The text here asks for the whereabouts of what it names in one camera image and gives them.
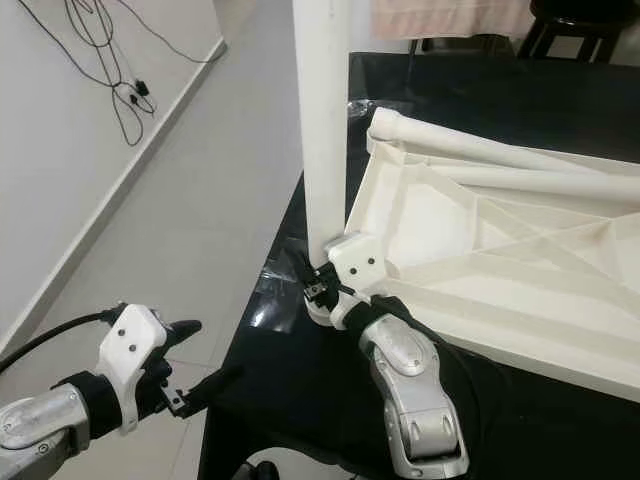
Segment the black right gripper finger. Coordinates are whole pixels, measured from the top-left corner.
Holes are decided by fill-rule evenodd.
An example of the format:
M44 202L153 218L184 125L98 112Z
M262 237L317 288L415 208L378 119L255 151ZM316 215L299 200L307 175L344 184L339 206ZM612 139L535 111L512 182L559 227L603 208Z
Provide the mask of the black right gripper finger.
M301 285L303 297L306 300L319 298L323 294L323 280L319 278L316 269L308 261L307 253L294 247L285 247L284 253L291 262L297 282Z

